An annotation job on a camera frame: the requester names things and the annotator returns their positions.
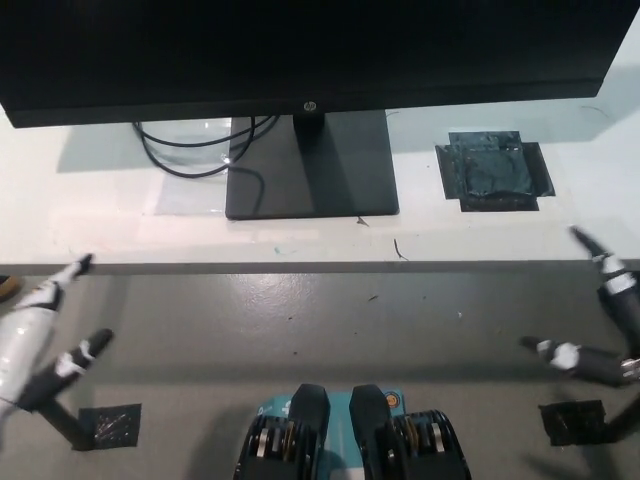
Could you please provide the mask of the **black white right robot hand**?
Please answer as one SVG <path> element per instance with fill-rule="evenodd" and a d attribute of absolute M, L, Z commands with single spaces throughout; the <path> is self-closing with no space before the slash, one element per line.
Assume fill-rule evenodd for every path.
<path fill-rule="evenodd" d="M 588 252 L 601 285 L 603 309 L 623 336 L 625 355 L 568 341 L 524 336 L 520 345 L 550 367 L 583 381 L 619 388 L 639 381 L 639 280 L 612 251 L 578 226 L 572 236 Z"/>

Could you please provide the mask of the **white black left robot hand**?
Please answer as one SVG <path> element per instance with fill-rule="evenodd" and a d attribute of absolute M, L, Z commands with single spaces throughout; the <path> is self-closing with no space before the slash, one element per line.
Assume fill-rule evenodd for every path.
<path fill-rule="evenodd" d="M 14 412 L 32 412 L 73 385 L 113 340 L 102 328 L 40 369 L 53 340 L 69 285 L 93 265 L 86 254 L 46 278 L 1 318 L 1 420 Z"/>

